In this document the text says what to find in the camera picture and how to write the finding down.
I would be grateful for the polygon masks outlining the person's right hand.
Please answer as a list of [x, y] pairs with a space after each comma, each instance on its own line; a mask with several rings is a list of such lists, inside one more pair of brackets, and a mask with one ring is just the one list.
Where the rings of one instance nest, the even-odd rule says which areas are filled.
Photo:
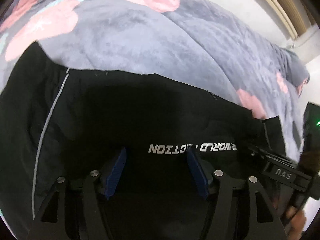
[[287, 239], [300, 239], [306, 224], [304, 210], [297, 210], [295, 207], [290, 206], [285, 211], [285, 216], [287, 219], [291, 219], [289, 223], [284, 226]]

